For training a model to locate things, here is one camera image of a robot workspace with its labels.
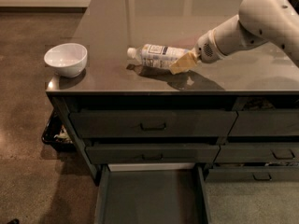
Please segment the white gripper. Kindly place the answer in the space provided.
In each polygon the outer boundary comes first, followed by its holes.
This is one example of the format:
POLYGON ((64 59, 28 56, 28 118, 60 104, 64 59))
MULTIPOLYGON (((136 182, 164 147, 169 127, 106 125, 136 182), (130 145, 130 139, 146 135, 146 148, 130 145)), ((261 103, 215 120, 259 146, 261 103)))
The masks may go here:
POLYGON ((194 51, 179 49, 174 53, 176 58, 170 66, 170 72, 175 75, 194 68, 198 61, 201 63, 215 63, 224 58, 224 54, 218 48, 215 39, 216 30, 209 30, 200 36, 194 45, 194 51))

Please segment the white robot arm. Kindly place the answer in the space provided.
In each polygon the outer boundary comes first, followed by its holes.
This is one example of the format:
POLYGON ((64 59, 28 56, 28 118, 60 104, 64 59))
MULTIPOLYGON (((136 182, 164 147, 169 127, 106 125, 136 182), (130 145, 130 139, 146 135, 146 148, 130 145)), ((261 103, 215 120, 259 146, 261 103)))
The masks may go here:
POLYGON ((238 13, 200 36, 194 48, 170 65, 172 74, 214 63, 270 42, 299 65, 299 15, 288 0, 243 0, 238 13))

